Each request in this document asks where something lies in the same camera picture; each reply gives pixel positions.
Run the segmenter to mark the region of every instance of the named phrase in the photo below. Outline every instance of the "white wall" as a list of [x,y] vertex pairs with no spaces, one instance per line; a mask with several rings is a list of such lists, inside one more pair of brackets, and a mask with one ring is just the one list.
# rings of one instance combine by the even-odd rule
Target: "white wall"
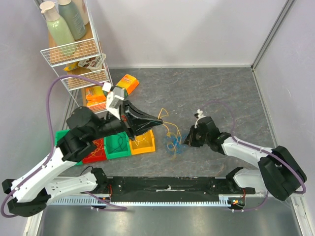
[[[6,1],[0,14],[0,182],[18,178],[49,151],[45,98],[56,77],[40,50],[48,30],[32,0]],[[56,85],[51,97],[53,127],[60,128],[68,93]],[[0,201],[4,199],[2,188]],[[22,235],[26,219],[0,216],[0,234]]]
[[90,0],[111,67],[250,65],[285,0]]
[[256,74],[276,139],[298,161],[315,219],[315,1],[297,0]]

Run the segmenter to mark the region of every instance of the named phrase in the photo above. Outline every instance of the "white bottle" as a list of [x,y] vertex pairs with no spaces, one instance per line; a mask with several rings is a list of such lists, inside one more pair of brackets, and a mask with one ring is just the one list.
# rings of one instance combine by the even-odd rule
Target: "white bottle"
[[81,17],[83,19],[84,25],[86,25],[89,22],[89,15],[87,11],[87,7],[85,6],[84,0],[72,0],[74,4],[76,4],[77,8],[79,9],[79,12],[81,14]]

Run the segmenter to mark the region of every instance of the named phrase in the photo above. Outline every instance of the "white wire rack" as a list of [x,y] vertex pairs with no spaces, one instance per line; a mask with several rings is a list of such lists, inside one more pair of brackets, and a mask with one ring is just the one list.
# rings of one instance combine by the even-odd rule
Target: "white wire rack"
[[[60,71],[56,69],[57,66],[102,55],[100,41],[97,36],[93,18],[87,3],[88,1],[85,0],[86,9],[89,16],[89,23],[85,25],[87,33],[80,40],[77,40],[74,43],[60,46],[55,43],[53,37],[51,34],[49,34],[49,48],[40,51],[57,76],[59,76],[57,71]],[[69,91],[70,96],[77,106],[79,106],[80,102],[77,101],[76,97],[73,96],[73,91],[76,89],[83,89],[81,90],[82,92],[84,91],[85,87],[93,86],[94,84],[75,78],[72,76],[72,74],[81,75],[100,83],[109,81],[111,84],[113,84],[105,58],[101,57],[101,61],[101,70],[90,72],[90,70],[80,67],[69,71],[69,77],[62,79],[62,83]],[[106,102],[92,105],[89,108],[95,113],[104,112],[106,111]]]
[[100,54],[94,39],[86,39],[40,51],[50,66],[58,66]]
[[[97,81],[100,83],[104,83],[106,81],[109,81],[107,78],[105,69],[96,70],[93,72],[81,74],[81,76],[84,76],[86,78],[89,78],[91,80],[94,80],[94,81]],[[89,86],[94,85],[88,81],[81,80],[81,79],[75,78],[75,77],[65,78],[65,79],[63,79],[63,82],[69,91],[72,91],[75,89],[81,89],[81,88],[85,88],[85,87],[89,87]]]
[[88,106],[88,108],[94,112],[95,114],[105,112],[106,111],[106,102],[101,102],[92,106]]
[[52,36],[49,35],[50,48],[41,50],[40,52],[51,67],[100,55],[101,52],[96,38],[93,19],[88,5],[86,5],[86,7],[90,21],[86,25],[87,33],[80,40],[77,40],[74,43],[58,46]]

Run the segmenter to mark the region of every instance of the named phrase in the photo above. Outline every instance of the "plastic bin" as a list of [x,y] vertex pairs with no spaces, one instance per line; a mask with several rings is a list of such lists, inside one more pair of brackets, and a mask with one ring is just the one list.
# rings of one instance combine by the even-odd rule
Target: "plastic bin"
[[149,130],[143,135],[137,136],[136,140],[129,140],[132,155],[156,151],[155,139],[152,130]]
[[[65,129],[65,130],[60,130],[60,131],[56,132],[55,145],[57,145],[57,142],[59,141],[59,139],[61,139],[68,131],[69,131],[69,129]],[[83,163],[82,163],[82,161],[80,161],[80,162],[78,162],[75,165],[76,166],[81,166],[81,165],[83,165]]]
[[97,148],[82,160],[83,164],[107,160],[104,148],[104,138],[97,139],[93,141],[93,143]]
[[129,137],[126,132],[105,137],[104,144],[108,160],[131,156]]

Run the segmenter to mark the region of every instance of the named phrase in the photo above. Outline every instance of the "metal bottom panel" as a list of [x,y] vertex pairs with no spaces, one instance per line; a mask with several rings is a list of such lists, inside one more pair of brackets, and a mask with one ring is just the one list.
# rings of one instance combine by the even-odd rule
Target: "metal bottom panel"
[[[248,207],[261,202],[248,197]],[[290,202],[270,198],[257,211],[221,207],[130,206],[97,212],[88,206],[49,206],[37,236],[301,236]]]

